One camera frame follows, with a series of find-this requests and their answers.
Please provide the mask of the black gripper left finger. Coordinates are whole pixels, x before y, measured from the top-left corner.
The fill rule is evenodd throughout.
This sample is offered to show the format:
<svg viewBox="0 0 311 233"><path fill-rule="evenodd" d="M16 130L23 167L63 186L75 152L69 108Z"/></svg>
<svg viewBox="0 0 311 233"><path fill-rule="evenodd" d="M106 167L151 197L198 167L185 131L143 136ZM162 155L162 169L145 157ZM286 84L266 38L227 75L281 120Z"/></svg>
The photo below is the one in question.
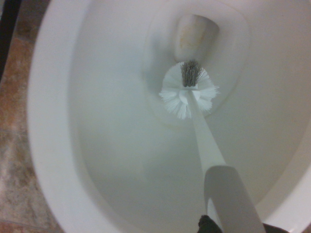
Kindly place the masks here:
<svg viewBox="0 0 311 233"><path fill-rule="evenodd" d="M201 216L198 226L198 233L222 233L221 228L208 215Z"/></svg>

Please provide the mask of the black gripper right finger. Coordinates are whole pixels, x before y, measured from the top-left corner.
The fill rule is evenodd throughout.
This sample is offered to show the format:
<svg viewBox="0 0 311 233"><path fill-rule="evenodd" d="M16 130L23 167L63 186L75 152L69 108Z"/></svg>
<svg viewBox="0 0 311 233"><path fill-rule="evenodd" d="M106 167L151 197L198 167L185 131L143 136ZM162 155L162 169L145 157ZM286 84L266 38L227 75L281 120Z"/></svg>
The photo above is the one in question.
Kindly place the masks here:
<svg viewBox="0 0 311 233"><path fill-rule="evenodd" d="M263 226L264 226L266 233L289 233L288 231L280 227L272 226L266 223L264 223Z"/></svg>

